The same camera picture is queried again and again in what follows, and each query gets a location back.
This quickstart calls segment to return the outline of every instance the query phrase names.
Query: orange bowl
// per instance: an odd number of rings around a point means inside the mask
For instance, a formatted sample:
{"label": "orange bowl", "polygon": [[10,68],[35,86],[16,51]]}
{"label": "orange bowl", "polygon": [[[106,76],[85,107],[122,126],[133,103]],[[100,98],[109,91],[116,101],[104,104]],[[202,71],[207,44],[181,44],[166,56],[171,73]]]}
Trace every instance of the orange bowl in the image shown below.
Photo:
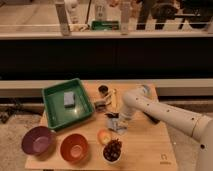
{"label": "orange bowl", "polygon": [[61,144],[61,156],[70,163],[81,161],[88,153],[89,145],[80,134],[71,134]]}

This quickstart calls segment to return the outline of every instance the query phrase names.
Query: grapes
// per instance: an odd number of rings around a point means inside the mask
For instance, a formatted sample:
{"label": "grapes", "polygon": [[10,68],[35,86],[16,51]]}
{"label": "grapes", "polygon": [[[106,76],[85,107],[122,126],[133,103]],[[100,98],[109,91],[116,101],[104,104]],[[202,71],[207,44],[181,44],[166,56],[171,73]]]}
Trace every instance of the grapes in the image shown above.
{"label": "grapes", "polygon": [[111,140],[104,148],[103,155],[110,162],[116,161],[121,154],[122,142],[118,139]]}

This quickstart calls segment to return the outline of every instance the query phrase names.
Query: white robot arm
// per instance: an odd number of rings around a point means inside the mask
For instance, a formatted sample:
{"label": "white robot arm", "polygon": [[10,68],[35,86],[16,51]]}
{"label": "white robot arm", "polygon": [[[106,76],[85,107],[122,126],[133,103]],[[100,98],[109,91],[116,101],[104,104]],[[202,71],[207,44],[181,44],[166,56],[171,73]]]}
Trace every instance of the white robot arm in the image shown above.
{"label": "white robot arm", "polygon": [[213,120],[212,118],[169,106],[149,99],[149,88],[141,86],[123,95],[120,120],[130,120],[135,110],[163,121],[200,143],[196,171],[213,171]]}

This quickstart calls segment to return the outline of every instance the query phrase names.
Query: black panel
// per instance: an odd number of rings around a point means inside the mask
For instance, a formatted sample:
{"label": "black panel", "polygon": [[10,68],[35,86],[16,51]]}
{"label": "black panel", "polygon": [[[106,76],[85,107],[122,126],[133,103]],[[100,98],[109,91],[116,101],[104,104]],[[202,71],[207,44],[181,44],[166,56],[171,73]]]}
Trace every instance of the black panel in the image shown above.
{"label": "black panel", "polygon": [[129,76],[213,76],[212,38],[134,39],[122,41],[118,47],[119,69]]}
{"label": "black panel", "polygon": [[1,40],[0,76],[16,79],[213,77],[213,38]]}

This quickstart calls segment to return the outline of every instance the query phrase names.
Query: cable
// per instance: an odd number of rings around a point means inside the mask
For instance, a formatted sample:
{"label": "cable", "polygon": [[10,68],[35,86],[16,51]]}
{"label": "cable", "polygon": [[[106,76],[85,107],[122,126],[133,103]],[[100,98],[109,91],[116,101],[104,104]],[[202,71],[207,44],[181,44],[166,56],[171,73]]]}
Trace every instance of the cable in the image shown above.
{"label": "cable", "polygon": [[86,21],[85,21],[85,24],[87,24],[87,25],[88,25],[88,21],[89,21],[91,4],[92,4],[92,0],[89,0],[88,9],[87,9],[87,16],[86,16]]}

